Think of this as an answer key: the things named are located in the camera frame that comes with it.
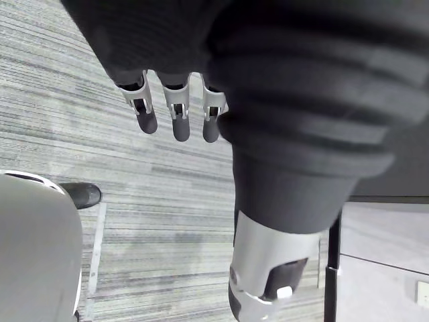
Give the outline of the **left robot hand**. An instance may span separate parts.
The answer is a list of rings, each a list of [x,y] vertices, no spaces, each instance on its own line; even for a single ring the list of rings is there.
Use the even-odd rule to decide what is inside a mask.
[[[64,1],[145,133],[158,127],[147,72],[174,137],[190,135],[190,75],[203,136],[232,147],[229,304],[268,321],[301,280],[382,146],[428,115],[427,1]]]

